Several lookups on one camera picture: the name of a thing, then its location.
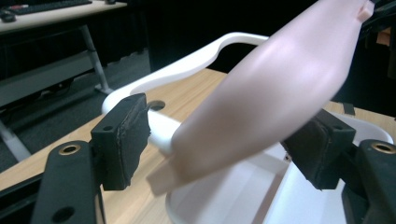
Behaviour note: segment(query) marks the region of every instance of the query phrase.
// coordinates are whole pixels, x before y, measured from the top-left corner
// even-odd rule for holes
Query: keyboard
[[[7,7],[7,11],[15,13],[16,15],[26,15],[36,12],[50,11],[65,7],[76,7],[91,4],[90,0],[61,0],[59,2],[50,2],[38,5],[22,5]]]

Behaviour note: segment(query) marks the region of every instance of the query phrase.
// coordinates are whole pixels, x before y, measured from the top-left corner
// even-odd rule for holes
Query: wooden table
[[[184,120],[221,82],[225,74],[205,69],[195,76],[175,82],[147,93],[148,102],[161,100],[166,103],[162,113],[177,120]],[[343,113],[340,104],[329,103],[327,110]],[[394,118],[355,108],[356,118],[370,121],[396,139]],[[32,157],[0,174],[0,189],[7,188],[22,180],[43,172],[47,155],[61,143],[72,140],[89,141],[90,131],[102,116],[93,119],[62,139],[40,150]],[[165,211],[165,196],[154,197],[146,176],[163,160],[158,149],[148,146],[132,179],[132,186],[124,191],[104,192],[107,223],[171,223]]]

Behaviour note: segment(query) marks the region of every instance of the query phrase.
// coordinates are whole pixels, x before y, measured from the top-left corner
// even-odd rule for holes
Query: desk leg
[[[97,76],[100,78],[100,85],[96,86],[95,88],[105,94],[110,94],[113,92],[108,87],[105,72],[103,71],[103,67],[100,63],[99,56],[96,52],[95,45],[93,44],[90,30],[88,29],[87,25],[83,25],[80,27],[80,31],[82,32],[82,35],[84,36],[84,41],[85,44],[87,45],[87,49],[91,58],[91,63],[93,65],[93,68],[95,69],[95,73]]]
[[[1,120],[0,135],[17,161],[23,161],[24,159],[31,156],[30,152],[27,150],[18,136],[15,135],[15,133],[13,133],[9,128],[7,128]]]

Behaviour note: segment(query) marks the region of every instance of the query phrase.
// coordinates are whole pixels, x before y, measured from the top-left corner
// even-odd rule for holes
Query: screw hole
[[[65,146],[65,147],[61,148],[59,150],[59,154],[61,154],[63,156],[68,156],[73,153],[76,153],[80,149],[81,149],[81,146],[79,146],[79,145],[69,145],[69,146]]]
[[[110,131],[112,130],[113,127],[112,126],[106,126],[105,128],[103,128],[104,131]]]
[[[53,216],[52,221],[55,223],[63,223],[66,222],[70,217],[72,217],[75,213],[73,207],[64,207],[59,209]]]
[[[154,111],[160,111],[165,108],[165,102],[156,100],[148,103],[148,107]]]
[[[373,143],[372,148],[383,153],[396,154],[395,146],[388,146],[381,143]]]

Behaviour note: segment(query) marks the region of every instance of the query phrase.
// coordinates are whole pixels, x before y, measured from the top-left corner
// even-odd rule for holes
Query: black metal bracket
[[[90,143],[53,149],[44,173],[0,191],[0,223],[106,223],[101,186],[131,184],[149,138],[146,95],[121,100],[92,130]]]
[[[345,181],[347,223],[396,223],[396,146],[367,139],[357,147],[355,132],[321,110],[283,145],[316,189],[335,189]]]

